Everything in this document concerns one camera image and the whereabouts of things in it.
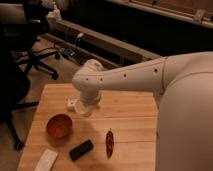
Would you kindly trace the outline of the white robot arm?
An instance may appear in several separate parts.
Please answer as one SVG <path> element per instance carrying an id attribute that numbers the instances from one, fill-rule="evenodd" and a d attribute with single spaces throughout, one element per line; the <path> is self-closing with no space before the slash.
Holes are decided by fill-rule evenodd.
<path id="1" fill-rule="evenodd" d="M 161 57 L 105 70 L 91 59 L 73 86 L 88 116 L 102 90 L 148 91 L 160 96 L 156 171 L 213 171 L 213 51 Z"/>

